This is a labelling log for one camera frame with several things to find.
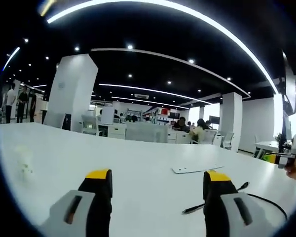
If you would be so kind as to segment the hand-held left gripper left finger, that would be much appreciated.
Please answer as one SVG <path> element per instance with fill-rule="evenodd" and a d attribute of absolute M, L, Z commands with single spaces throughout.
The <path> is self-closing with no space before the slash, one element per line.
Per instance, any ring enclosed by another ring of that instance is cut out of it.
<path fill-rule="evenodd" d="M 112 171 L 89 172 L 50 208 L 40 226 L 45 237 L 108 237 L 112 213 Z"/>

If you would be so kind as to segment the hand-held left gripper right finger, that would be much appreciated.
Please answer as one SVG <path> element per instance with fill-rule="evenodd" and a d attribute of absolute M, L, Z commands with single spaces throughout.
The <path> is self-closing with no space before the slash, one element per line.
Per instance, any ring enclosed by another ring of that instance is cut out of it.
<path fill-rule="evenodd" d="M 231 179 L 214 170 L 204 172 L 203 212 L 208 237 L 270 237 L 275 227 L 264 209 Z"/>

